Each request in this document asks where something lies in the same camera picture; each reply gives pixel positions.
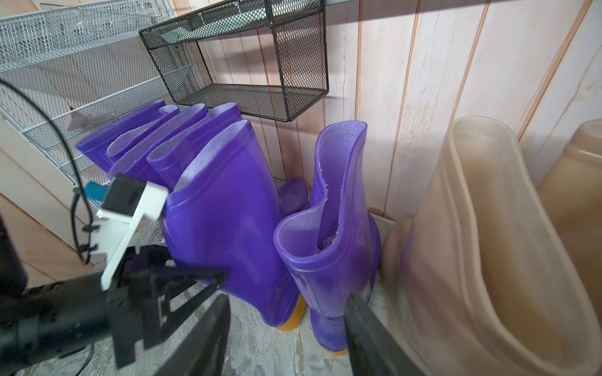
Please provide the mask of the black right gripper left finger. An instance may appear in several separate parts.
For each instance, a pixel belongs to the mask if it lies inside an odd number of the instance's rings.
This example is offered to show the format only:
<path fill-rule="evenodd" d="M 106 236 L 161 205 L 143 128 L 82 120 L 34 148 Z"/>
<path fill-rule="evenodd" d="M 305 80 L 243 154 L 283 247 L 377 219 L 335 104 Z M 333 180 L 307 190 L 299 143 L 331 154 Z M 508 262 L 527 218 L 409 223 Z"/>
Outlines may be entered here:
<path fill-rule="evenodd" d="M 155 375 L 221 375 L 230 319 L 230 299 L 219 295 Z"/>

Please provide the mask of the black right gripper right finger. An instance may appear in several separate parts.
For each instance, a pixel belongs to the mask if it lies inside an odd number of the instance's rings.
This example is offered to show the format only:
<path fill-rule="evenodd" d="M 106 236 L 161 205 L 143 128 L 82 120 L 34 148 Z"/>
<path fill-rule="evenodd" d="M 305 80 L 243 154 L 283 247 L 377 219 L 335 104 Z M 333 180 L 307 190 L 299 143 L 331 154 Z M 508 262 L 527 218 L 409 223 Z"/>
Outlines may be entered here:
<path fill-rule="evenodd" d="M 360 295 L 347 297 L 344 321 L 354 375 L 423 374 Z"/>

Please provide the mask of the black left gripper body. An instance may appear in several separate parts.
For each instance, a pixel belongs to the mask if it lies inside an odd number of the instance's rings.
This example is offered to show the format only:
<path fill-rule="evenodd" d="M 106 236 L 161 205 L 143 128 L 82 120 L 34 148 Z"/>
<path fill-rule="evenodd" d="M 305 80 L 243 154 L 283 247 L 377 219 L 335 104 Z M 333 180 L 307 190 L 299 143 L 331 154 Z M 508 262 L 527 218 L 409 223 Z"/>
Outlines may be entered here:
<path fill-rule="evenodd" d="M 136 361 L 135 345 L 142 341 L 152 349 L 165 341 L 161 322 L 161 293 L 155 273 L 171 259 L 166 247 L 148 245 L 136 252 L 126 249 L 118 267 L 119 281 L 108 290 L 108 323 L 116 368 Z"/>

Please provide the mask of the purple rain boot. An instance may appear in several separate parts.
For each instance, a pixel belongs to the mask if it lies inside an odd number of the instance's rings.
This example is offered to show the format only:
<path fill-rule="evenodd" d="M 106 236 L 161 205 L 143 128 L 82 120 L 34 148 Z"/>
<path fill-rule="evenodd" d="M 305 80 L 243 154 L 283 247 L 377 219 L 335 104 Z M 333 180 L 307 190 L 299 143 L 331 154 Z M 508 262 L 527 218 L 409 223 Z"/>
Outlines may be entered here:
<path fill-rule="evenodd" d="M 147 103 L 102 125 L 78 141 L 75 148 L 103 171 L 109 172 L 113 166 L 113 162 L 106 155 L 110 144 L 123 133 L 165 116 L 171 107 L 172 105 L 167 105 L 164 100 Z"/>
<path fill-rule="evenodd" d="M 144 121 L 142 125 L 120 135 L 110 144 L 106 152 L 106 156 L 111 164 L 114 165 L 126 152 L 135 147 L 142 139 L 149 136 L 160 125 L 163 125 L 179 113 L 180 108 L 178 108 L 178 106 L 165 105 L 158 110 L 158 117 L 156 119 Z"/>
<path fill-rule="evenodd" d="M 166 202 L 161 228 L 177 264 L 219 269 L 223 290 L 253 306 L 263 321 L 290 332 L 306 303 L 274 245 L 276 226 L 306 208 L 302 178 L 277 186 L 248 120 L 209 139 Z"/>
<path fill-rule="evenodd" d="M 183 171 L 210 139 L 241 119 L 238 105 L 225 103 L 210 109 L 202 120 L 159 144 L 147 156 L 147 163 L 158 175 L 158 184 L 172 191 Z"/>
<path fill-rule="evenodd" d="M 119 174 L 125 174 L 137 180 L 167 186 L 167 183 L 147 162 L 147 157 L 166 140 L 200 122 L 207 113 L 208 108 L 203 103 L 180 111 L 126 152 L 109 170 L 109 178 L 112 180 Z"/>
<path fill-rule="evenodd" d="M 314 336 L 331 353 L 346 352 L 346 299 L 357 294 L 369 301 L 381 257 L 362 173 L 367 133 L 361 121 L 321 131 L 310 204 L 274 232 L 277 252 L 310 308 Z"/>

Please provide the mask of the purple rain boot back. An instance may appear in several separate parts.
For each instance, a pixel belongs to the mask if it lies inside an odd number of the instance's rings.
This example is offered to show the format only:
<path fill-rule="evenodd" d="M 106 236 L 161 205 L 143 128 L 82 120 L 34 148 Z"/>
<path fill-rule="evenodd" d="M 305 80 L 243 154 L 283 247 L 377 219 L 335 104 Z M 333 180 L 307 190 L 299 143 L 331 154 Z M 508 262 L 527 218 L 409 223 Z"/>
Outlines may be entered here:
<path fill-rule="evenodd" d="M 346 352 L 346 299 L 357 294 L 369 301 L 381 257 L 362 173 L 367 133 L 361 121 L 321 131 L 310 204 L 274 232 L 277 252 L 310 308 L 314 336 L 331 353 Z"/>

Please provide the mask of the beige rain boot large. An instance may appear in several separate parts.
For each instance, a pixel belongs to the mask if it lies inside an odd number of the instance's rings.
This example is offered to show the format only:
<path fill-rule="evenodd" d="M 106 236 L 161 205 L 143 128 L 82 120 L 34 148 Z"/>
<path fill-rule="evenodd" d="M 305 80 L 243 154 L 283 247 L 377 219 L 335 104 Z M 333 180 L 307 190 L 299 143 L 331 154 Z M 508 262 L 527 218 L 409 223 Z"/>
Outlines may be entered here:
<path fill-rule="evenodd" d="M 423 374 L 601 373 L 593 304 L 497 120 L 453 122 L 380 271 L 389 330 Z"/>

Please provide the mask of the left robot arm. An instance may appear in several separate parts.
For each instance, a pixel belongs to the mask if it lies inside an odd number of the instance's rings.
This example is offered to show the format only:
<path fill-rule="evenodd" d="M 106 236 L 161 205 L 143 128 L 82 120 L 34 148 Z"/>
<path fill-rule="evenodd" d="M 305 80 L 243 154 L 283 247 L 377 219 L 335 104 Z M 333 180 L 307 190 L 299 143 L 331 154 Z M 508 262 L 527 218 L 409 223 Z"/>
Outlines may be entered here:
<path fill-rule="evenodd" d="M 100 273 L 28 287 L 28 276 L 7 229 L 1 231 L 1 372 L 15 374 L 53 357 L 66 357 L 111 338 L 118 368 L 136 360 L 136 344 L 151 349 L 205 302 L 202 318 L 159 369 L 161 375 L 219 375 L 230 330 L 230 301 L 220 293 L 222 269 L 170 266 L 166 247 L 135 248 L 140 223 L 163 213 L 169 191 L 116 176 L 101 208 L 89 214 L 83 263 L 104 255 Z"/>

